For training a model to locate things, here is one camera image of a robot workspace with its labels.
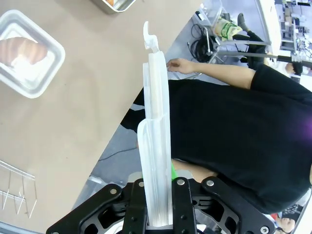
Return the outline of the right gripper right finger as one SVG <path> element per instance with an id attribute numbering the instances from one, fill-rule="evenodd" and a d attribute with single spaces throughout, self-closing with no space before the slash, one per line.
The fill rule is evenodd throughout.
<path id="1" fill-rule="evenodd" d="M 173 230 L 195 234 L 195 211 L 202 212 L 227 234 L 273 234 L 274 224 L 236 190 L 215 176 L 201 182 L 177 177 L 172 181 Z"/>

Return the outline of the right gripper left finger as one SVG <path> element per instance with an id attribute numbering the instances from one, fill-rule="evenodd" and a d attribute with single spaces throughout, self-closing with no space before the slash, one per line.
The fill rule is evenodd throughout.
<path id="1" fill-rule="evenodd" d="M 147 206 L 143 179 L 108 184 L 47 229 L 48 234 L 143 234 Z"/>

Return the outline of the person's right hand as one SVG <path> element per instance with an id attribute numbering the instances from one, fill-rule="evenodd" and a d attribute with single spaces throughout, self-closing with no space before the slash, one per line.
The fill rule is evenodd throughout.
<path id="1" fill-rule="evenodd" d="M 191 74 L 195 72 L 195 63 L 184 58 L 171 59 L 166 64 L 170 72 L 179 72 L 182 74 Z"/>

